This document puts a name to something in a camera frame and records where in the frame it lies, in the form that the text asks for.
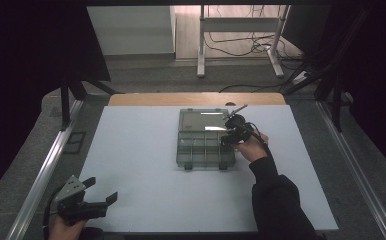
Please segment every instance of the person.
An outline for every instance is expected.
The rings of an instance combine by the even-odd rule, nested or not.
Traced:
[[[266,144],[268,136],[255,131]],[[269,240],[317,240],[318,236],[300,207],[299,190],[286,176],[279,175],[268,147],[255,137],[233,144],[234,149],[250,161],[256,178],[252,187],[252,207],[259,235]],[[49,240],[76,240],[86,221],[73,226],[57,216]]]
[[[50,230],[49,240],[77,240],[86,223],[87,220],[82,220],[69,226],[63,218],[56,215],[52,229]]]

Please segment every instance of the black sleeve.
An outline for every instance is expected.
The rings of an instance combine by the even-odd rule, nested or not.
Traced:
[[[316,232],[300,207],[299,190],[278,175],[271,156],[249,165],[255,175],[252,206],[258,231],[265,239],[315,240]]]

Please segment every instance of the small black object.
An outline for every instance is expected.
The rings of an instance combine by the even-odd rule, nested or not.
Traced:
[[[191,163],[184,164],[184,170],[192,170],[192,169],[193,169],[193,164]]]
[[[226,162],[220,162],[219,164],[219,170],[227,170],[228,169],[228,165]]]
[[[225,126],[227,127],[227,135],[221,137],[222,146],[236,144],[240,141],[246,142],[252,135],[250,131],[253,132],[251,124],[247,123],[245,118],[239,114],[231,116],[225,123]]]

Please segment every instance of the white table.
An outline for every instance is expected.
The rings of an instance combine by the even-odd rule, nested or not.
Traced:
[[[225,108],[228,106],[189,106]],[[228,171],[191,171],[176,164],[179,110],[187,106],[111,106],[102,114],[84,168],[96,177],[87,202],[118,191],[107,216],[89,226],[109,232],[255,232],[254,176],[236,153]],[[249,106],[240,112],[270,140],[280,174],[299,188],[304,212],[316,230],[337,230],[290,107]]]

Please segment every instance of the metal frame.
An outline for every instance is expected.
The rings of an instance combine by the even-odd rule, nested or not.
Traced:
[[[330,133],[333,136],[333,139],[337,144],[337,147],[342,153],[349,171],[351,172],[359,190],[361,191],[362,196],[367,202],[368,208],[373,214],[374,219],[376,220],[382,234],[384,235],[384,238],[386,239],[386,210],[384,209],[382,202],[371,187],[370,182],[365,176],[364,171],[361,169],[361,166],[359,165],[358,160],[349,147],[345,137],[341,132],[337,131],[336,126],[332,123],[330,110],[320,101],[317,101],[316,104],[324,118],[325,123],[327,124],[327,127],[329,128]]]
[[[279,18],[205,18],[205,5],[201,5],[197,76],[205,76],[205,46],[203,45],[205,32],[274,32],[274,40],[267,54],[275,75],[278,78],[284,77],[276,50],[289,7],[290,5],[286,5],[283,15]]]
[[[37,178],[35,179],[6,239],[22,239],[24,237],[34,212],[40,203],[50,178],[52,177],[53,170],[55,169],[58,159],[62,153],[63,146],[74,128],[77,115],[82,105],[83,102],[79,100],[76,100],[72,105],[72,120],[70,120],[68,127],[65,130],[58,133],[58,136],[47,154],[43,166],[41,167],[40,172],[38,173]]]

